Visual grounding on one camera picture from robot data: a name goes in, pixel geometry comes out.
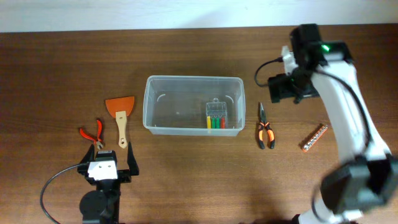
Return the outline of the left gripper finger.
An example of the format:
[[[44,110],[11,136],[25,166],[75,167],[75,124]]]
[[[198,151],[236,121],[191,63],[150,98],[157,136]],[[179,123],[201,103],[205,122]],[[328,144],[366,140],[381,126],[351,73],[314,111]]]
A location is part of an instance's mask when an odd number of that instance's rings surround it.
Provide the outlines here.
[[[89,162],[94,161],[95,158],[95,146],[92,144],[87,153],[83,156],[83,159],[80,161],[80,164],[87,164]]]
[[[127,164],[129,166],[129,170],[139,170],[139,167],[137,165],[136,159],[134,157],[134,153],[133,153],[131,142],[128,142]]]

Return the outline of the orange black long-nose pliers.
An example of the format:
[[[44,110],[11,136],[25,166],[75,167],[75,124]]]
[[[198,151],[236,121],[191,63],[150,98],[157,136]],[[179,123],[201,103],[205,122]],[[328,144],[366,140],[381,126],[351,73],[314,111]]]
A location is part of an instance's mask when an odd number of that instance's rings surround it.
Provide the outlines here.
[[[259,123],[257,127],[257,142],[261,149],[265,149],[266,146],[269,149],[275,148],[275,134],[271,128],[270,123],[267,120],[266,112],[263,104],[259,103]]]

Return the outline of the orange socket rail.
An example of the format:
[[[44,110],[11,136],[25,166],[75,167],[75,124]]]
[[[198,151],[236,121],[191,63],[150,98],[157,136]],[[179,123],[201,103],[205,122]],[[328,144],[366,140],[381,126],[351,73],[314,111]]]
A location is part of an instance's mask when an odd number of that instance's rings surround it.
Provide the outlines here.
[[[319,127],[313,132],[313,134],[309,135],[309,137],[306,138],[306,140],[302,144],[302,151],[308,152],[308,150],[315,145],[315,143],[325,134],[327,130],[327,124],[319,125]]]

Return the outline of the orange scraper wooden handle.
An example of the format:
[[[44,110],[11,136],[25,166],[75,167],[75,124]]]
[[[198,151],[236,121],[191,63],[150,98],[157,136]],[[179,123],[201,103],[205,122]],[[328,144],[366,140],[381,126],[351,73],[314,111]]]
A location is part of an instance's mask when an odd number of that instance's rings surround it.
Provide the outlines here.
[[[133,111],[134,101],[134,96],[126,96],[122,98],[112,98],[105,100],[106,109],[108,110],[108,113],[115,119],[118,126],[118,144],[121,148],[127,147],[127,117]]]

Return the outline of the clear screwdriver bit case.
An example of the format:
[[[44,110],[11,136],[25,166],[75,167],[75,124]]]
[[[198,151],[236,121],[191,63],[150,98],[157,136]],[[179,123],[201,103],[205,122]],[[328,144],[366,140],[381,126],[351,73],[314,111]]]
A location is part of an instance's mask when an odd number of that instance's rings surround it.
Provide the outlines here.
[[[206,104],[206,127],[208,129],[226,129],[228,110],[227,104],[218,98],[213,98]]]

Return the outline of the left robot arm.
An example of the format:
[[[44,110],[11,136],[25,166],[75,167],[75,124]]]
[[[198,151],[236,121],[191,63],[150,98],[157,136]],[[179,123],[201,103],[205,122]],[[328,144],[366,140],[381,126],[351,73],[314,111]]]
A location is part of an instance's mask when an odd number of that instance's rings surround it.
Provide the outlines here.
[[[128,169],[119,170],[115,151],[96,152],[94,145],[90,146],[78,168],[78,173],[96,187],[80,200],[83,223],[119,223],[121,184],[139,175],[131,143],[127,144],[127,164]]]

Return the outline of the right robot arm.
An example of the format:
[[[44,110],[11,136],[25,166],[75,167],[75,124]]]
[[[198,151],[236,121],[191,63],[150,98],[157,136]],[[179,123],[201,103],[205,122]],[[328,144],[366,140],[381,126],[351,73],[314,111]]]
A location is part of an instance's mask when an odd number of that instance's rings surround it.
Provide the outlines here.
[[[349,223],[386,205],[397,189],[397,159],[378,133],[358,86],[348,46],[325,42],[316,24],[290,33],[283,74],[268,80],[274,103],[320,97],[338,144],[339,166],[314,190],[310,209],[294,223]]]

